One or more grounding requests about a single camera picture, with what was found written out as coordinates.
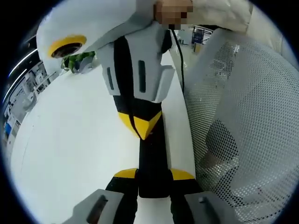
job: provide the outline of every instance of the mesh netting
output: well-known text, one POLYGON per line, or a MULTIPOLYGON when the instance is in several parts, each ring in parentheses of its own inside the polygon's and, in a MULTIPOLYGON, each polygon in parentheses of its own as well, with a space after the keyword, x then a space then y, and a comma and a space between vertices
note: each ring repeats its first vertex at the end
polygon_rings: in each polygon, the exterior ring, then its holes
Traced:
POLYGON ((219 29, 185 79, 198 182, 240 221, 271 223, 299 180, 298 71, 219 29))

